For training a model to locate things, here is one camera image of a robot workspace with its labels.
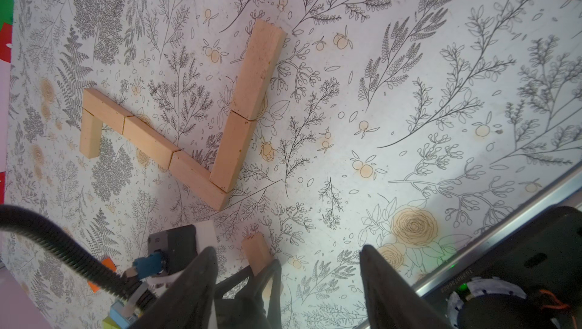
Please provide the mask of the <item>orange wooden block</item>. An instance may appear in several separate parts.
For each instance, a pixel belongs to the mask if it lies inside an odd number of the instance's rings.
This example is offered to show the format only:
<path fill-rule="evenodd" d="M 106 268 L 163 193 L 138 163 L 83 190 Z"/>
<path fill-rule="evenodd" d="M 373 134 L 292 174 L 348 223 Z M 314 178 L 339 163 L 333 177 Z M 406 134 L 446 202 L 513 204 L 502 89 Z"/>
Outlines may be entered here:
<path fill-rule="evenodd" d="M 103 289 L 99 282 L 106 281 L 108 285 L 111 284 L 111 278 L 116 275 L 117 266 L 111 257 L 106 256 L 99 261 L 99 264 L 90 263 L 87 269 L 87 274 L 91 277 L 87 283 L 92 292 L 97 293 Z"/>

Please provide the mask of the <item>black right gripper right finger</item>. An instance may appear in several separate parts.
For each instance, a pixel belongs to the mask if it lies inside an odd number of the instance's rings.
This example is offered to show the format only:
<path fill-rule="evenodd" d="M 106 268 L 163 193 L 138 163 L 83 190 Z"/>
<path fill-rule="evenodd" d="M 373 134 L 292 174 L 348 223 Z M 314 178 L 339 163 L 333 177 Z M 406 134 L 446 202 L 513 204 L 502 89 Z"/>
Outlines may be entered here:
<path fill-rule="evenodd" d="M 371 328 L 449 327 L 373 246 L 359 257 Z"/>

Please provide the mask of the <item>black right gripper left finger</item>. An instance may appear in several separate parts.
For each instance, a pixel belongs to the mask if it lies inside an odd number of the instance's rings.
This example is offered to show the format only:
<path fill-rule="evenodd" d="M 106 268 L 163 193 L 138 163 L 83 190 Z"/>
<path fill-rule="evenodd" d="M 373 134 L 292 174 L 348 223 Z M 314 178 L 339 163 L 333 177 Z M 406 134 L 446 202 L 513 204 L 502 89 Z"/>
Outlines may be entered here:
<path fill-rule="evenodd" d="M 130 327 L 218 327 L 214 304 L 217 277 L 216 250 L 214 247 L 206 247 Z"/>

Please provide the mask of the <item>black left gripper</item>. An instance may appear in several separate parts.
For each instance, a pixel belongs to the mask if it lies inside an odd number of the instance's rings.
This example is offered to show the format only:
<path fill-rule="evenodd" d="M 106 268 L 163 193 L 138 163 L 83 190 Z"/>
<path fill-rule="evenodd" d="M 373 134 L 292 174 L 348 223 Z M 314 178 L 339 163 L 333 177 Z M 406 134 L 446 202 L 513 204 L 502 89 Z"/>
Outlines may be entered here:
<path fill-rule="evenodd" d="M 247 266 L 216 284 L 214 301 L 219 328 L 281 328 L 282 268 L 275 259 L 258 274 Z"/>

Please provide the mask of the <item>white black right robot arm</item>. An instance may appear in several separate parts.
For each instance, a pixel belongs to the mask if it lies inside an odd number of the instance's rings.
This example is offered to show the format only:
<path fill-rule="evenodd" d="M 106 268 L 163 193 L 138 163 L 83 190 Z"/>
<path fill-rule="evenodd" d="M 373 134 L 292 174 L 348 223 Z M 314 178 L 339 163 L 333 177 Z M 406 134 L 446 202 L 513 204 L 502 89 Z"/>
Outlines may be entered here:
<path fill-rule="evenodd" d="M 548 209 L 462 273 L 420 295 L 372 247 L 360 255 L 373 328 L 575 328 L 581 308 L 581 213 Z M 279 328 L 280 262 L 217 282 L 202 251 L 135 328 Z"/>

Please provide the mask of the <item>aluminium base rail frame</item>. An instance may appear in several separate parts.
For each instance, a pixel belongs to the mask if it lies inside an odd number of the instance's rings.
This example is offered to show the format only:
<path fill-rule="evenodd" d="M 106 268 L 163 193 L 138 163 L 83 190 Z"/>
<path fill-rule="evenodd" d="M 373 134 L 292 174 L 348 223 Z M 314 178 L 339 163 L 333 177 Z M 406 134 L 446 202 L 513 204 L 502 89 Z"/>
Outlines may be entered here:
<path fill-rule="evenodd" d="M 580 165 L 409 286 L 448 328 L 579 328 Z"/>

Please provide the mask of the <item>natural wooden block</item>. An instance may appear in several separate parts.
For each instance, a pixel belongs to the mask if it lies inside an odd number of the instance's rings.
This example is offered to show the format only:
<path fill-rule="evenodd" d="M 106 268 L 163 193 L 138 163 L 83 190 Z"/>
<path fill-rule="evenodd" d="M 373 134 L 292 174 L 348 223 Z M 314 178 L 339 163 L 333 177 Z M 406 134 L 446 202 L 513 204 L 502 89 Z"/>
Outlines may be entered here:
<path fill-rule="evenodd" d="M 254 276 L 258 276 L 274 260 L 262 233 L 255 233 L 245 238 L 242 241 L 242 251 Z"/>
<path fill-rule="evenodd" d="M 281 28 L 258 19 L 239 70 L 231 110 L 256 120 L 286 38 Z"/>
<path fill-rule="evenodd" d="M 245 161 L 256 121 L 230 112 L 218 149 L 210 181 L 224 192 L 233 190 Z"/>
<path fill-rule="evenodd" d="M 169 169 L 172 156 L 180 150 L 136 116 L 125 118 L 123 135 L 163 169 Z"/>
<path fill-rule="evenodd" d="M 93 88 L 83 91 L 83 108 L 120 135 L 124 133 L 125 119 L 133 117 L 130 111 Z"/>
<path fill-rule="evenodd" d="M 210 171 L 183 150 L 174 152 L 169 165 L 171 174 L 212 209 L 220 212 L 227 206 L 230 193 L 210 181 Z"/>
<path fill-rule="evenodd" d="M 80 152 L 87 159 L 100 154 L 103 122 L 90 112 L 83 110 L 80 134 Z"/>

